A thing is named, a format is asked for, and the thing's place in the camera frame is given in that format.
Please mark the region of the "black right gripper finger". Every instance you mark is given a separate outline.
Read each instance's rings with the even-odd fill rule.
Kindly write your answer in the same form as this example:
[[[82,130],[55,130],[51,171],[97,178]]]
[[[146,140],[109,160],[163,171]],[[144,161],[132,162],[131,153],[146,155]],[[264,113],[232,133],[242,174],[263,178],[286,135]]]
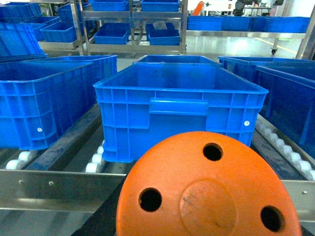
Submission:
[[[72,236],[113,236],[116,233],[118,200],[125,180],[126,177]]]

